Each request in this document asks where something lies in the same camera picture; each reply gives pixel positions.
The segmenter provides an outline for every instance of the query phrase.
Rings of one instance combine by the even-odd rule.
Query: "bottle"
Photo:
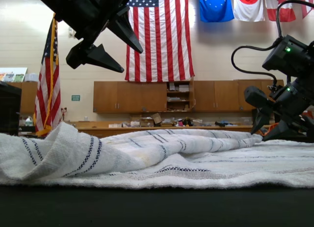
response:
[[[33,119],[29,116],[25,121],[25,126],[33,126]]]

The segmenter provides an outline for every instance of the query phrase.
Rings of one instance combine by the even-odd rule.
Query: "american flag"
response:
[[[130,0],[129,21],[144,52],[127,46],[126,81],[173,82],[194,76],[188,0]]]
[[[35,100],[36,135],[44,136],[61,120],[58,23],[52,20],[41,62]]]

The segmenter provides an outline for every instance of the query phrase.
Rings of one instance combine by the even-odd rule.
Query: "black cable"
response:
[[[276,18],[276,24],[277,24],[277,29],[278,29],[278,36],[279,38],[283,37],[282,36],[282,32],[281,32],[281,26],[280,26],[280,19],[279,19],[279,14],[280,14],[280,8],[287,4],[287,3],[298,3],[298,4],[302,4],[302,5],[305,5],[305,6],[309,6],[309,7],[312,7],[314,8],[314,3],[310,3],[310,2],[305,2],[305,1],[302,1],[302,0],[287,0],[287,1],[284,1],[282,2],[278,7],[277,7],[277,12],[276,12],[276,15],[277,15],[277,18]]]
[[[246,73],[246,74],[253,74],[253,75],[265,75],[265,76],[270,76],[274,79],[274,85],[277,84],[277,78],[271,74],[271,73],[267,73],[267,72],[259,72],[259,71],[245,71],[245,70],[242,70],[241,68],[237,67],[236,64],[235,64],[235,54],[238,50],[240,49],[253,49],[253,50],[257,50],[257,51],[268,51],[268,50],[271,50],[271,49],[274,49],[275,47],[278,46],[278,44],[280,43],[281,39],[277,39],[272,46],[268,47],[268,48],[258,48],[258,47],[254,47],[254,46],[247,46],[247,45],[243,45],[243,46],[240,46],[238,48],[236,48],[232,55],[231,55],[231,63],[232,63],[232,66],[242,72],[242,73]]]

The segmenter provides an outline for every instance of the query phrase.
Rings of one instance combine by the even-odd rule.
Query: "crumpled towel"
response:
[[[0,184],[231,188],[314,187],[314,145],[210,130],[150,130],[99,139],[61,123],[45,140],[0,134]]]

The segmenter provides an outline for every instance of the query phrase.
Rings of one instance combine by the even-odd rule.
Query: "black table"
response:
[[[10,226],[313,226],[314,190],[114,190],[0,187],[0,224]]]

